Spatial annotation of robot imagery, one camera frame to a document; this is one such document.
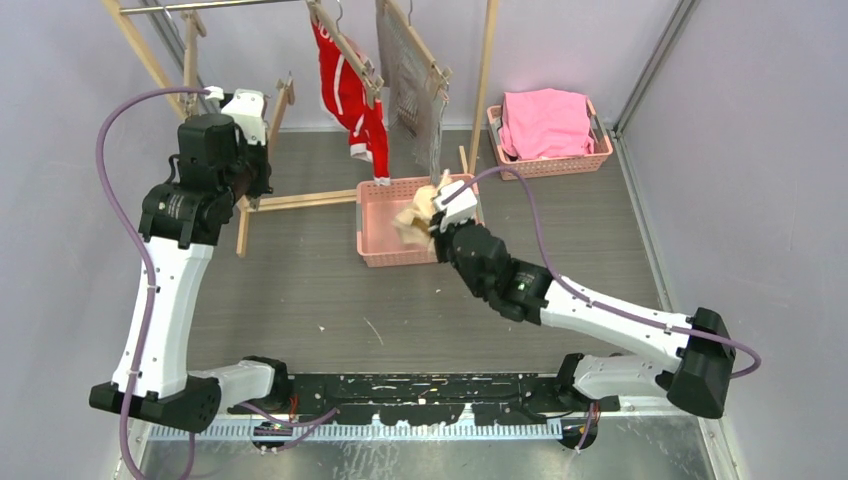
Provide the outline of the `beige underwear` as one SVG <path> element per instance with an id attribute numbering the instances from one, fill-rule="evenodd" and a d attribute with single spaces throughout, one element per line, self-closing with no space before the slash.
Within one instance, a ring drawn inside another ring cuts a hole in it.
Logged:
<path id="1" fill-rule="evenodd" d="M 393 218 L 392 226 L 403 245 L 422 247 L 428 253 L 435 251 L 434 240 L 429 231 L 431 220 L 436 213 L 433 199 L 440 187 L 452 182 L 450 171 L 445 169 L 436 185 L 419 187 L 412 200 Z"/>

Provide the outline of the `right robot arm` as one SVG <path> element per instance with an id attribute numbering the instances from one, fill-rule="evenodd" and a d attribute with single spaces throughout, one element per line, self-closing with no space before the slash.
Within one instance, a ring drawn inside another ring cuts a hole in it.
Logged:
<path id="1" fill-rule="evenodd" d="M 438 261 L 450 264 L 471 294 L 502 317 L 625 350 L 609 358 L 567 355 L 564 377 L 554 386 L 565 409 L 612 396 L 649 396 L 698 417 L 723 417 L 738 348 L 719 313 L 653 310 L 592 291 L 512 256 L 502 239 L 473 221 L 433 227 L 431 236 Z"/>

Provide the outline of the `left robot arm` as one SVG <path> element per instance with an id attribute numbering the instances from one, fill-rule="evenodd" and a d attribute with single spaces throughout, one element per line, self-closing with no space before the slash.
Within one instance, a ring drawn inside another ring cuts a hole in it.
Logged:
<path id="1" fill-rule="evenodd" d="M 248 114 L 202 114 L 177 129 L 168 179 L 142 202 L 140 286 L 124 355 L 111 380 L 89 393 L 92 408 L 200 433 L 220 412 L 285 409 L 284 362 L 247 356 L 191 372 L 187 347 L 203 276 L 234 206 L 270 192 L 267 124 Z"/>

